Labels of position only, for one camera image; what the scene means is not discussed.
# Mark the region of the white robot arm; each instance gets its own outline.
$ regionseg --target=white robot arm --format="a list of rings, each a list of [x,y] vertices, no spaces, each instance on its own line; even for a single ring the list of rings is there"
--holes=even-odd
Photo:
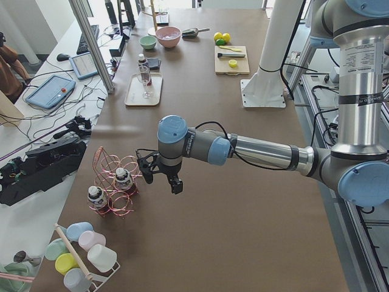
[[[153,181],[154,173],[164,173],[172,192],[179,193],[182,181],[177,174],[182,157],[216,165],[239,158],[269,165],[269,169],[299,171],[358,206],[382,204],[389,199],[389,165],[383,161],[387,150],[379,143],[384,39],[388,34],[387,0],[314,3],[312,45],[340,47],[339,132],[331,150],[202,132],[188,128],[179,116],[167,116],[159,123],[159,151],[146,157],[137,151],[146,182]]]

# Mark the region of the bottle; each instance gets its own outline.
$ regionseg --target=bottle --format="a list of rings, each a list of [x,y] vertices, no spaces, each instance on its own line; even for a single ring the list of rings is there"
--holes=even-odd
[[[115,186],[116,189],[125,191],[128,195],[133,195],[137,192],[136,185],[130,172],[122,167],[116,169]]]
[[[88,189],[88,201],[92,203],[93,208],[100,214],[110,211],[108,196],[101,187],[91,186]]]
[[[146,66],[146,67],[150,68],[148,65],[148,61],[147,61],[146,57],[144,56],[144,54],[138,55],[138,66]],[[151,84],[152,84],[152,80],[151,80],[151,76],[150,76],[150,82],[147,83],[147,86],[150,86]]]

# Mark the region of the wine glass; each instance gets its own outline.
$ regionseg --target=wine glass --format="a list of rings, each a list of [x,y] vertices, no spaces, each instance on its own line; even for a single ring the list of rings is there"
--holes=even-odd
[[[145,99],[149,99],[153,96],[153,92],[148,89],[148,83],[150,82],[151,76],[150,76],[150,69],[148,66],[138,66],[137,69],[137,78],[141,84],[143,84],[143,87],[145,88],[145,91],[143,92],[143,97]]]

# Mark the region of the pink bowl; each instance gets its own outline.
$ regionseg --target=pink bowl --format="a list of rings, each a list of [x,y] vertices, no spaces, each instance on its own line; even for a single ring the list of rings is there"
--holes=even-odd
[[[174,26],[161,27],[156,31],[156,37],[164,47],[175,47],[181,39],[181,30]]]

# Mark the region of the warning label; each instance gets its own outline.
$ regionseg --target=warning label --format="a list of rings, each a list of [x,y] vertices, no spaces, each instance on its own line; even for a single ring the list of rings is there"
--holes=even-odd
[[[340,76],[383,73],[384,47],[382,43],[362,44],[340,50]]]

